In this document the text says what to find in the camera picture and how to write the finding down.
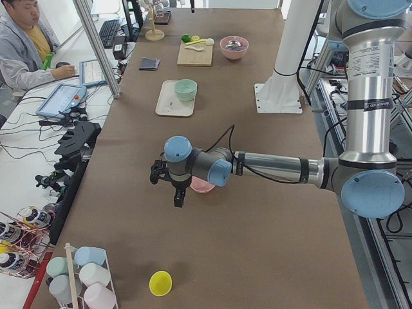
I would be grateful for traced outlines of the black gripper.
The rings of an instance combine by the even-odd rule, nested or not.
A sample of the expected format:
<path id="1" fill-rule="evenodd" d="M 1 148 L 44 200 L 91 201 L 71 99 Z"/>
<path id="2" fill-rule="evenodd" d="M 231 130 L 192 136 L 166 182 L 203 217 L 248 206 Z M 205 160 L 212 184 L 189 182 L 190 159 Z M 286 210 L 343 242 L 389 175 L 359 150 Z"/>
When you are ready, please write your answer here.
<path id="1" fill-rule="evenodd" d="M 149 179 L 153 185 L 156 185 L 159 180 L 170 182 L 176 189 L 174 194 L 174 206 L 183 207 L 185 190 L 190 186 L 190 178 L 185 178 L 183 180 L 174 179 L 172 174 L 169 172 L 167 162 L 163 160 L 155 160 L 154 164 L 151 166 L 151 174 Z"/>

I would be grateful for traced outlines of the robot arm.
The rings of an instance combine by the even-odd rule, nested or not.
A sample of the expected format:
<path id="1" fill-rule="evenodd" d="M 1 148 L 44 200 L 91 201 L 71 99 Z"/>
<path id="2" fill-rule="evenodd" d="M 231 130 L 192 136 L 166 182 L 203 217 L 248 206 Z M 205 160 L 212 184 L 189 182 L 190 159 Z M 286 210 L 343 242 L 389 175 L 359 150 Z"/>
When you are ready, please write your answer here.
<path id="1" fill-rule="evenodd" d="M 346 146 L 337 158 L 294 158 L 212 147 L 183 136 L 165 142 L 150 181 L 170 182 L 183 205 L 193 178 L 222 187 L 231 174 L 252 173 L 277 183 L 311 183 L 333 191 L 352 213 L 384 218 L 397 211 L 405 189 L 389 151 L 393 109 L 393 47 L 405 30 L 410 1 L 332 1 L 329 36 L 348 48 Z"/>

